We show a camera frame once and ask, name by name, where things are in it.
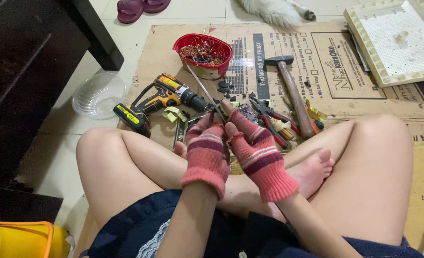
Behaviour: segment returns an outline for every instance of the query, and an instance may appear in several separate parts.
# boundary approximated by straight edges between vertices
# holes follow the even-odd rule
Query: cat
[[[316,15],[293,0],[235,0],[249,14],[261,17],[266,23],[291,28],[301,25],[301,18],[309,21]]]

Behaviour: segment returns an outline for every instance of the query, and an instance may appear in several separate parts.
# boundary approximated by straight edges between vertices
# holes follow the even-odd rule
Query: hammer head
[[[277,66],[277,62],[285,61],[286,64],[293,63],[293,56],[275,56],[265,59],[265,65]]]

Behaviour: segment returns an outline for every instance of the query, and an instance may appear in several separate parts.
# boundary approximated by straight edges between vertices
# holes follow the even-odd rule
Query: clear plastic bowl
[[[71,104],[76,113],[94,119],[110,118],[122,101],[126,84],[114,73],[98,73],[82,82],[73,93]]]

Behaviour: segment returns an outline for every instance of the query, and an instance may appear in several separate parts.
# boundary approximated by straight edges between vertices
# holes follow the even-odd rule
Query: animal paw
[[[314,21],[314,20],[316,19],[316,15],[314,14],[314,12],[313,12],[313,11],[307,10],[307,11],[304,13],[303,18],[305,18],[305,19],[306,19],[306,20],[308,20],[308,21]]]

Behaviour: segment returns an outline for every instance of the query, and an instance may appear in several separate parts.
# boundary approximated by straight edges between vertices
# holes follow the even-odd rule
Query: cordless drill
[[[158,89],[158,92],[137,105],[137,102],[153,86]],[[162,73],[140,93],[131,105],[126,107],[120,103],[113,108],[113,112],[132,131],[150,138],[150,120],[148,120],[147,115],[162,108],[180,104],[198,112],[204,112],[208,107],[204,99],[198,97],[187,85],[181,83],[172,75]]]

